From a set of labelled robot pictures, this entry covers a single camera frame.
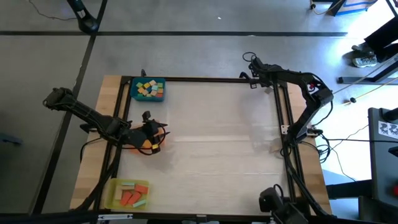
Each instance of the shoe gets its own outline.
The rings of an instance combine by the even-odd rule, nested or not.
[[[353,63],[358,68],[373,67],[377,65],[377,58],[375,55],[361,58],[354,58]]]
[[[373,49],[370,48],[366,42],[363,42],[362,44],[359,44],[359,45],[353,45],[351,47],[351,49],[362,52],[362,53],[373,54]]]

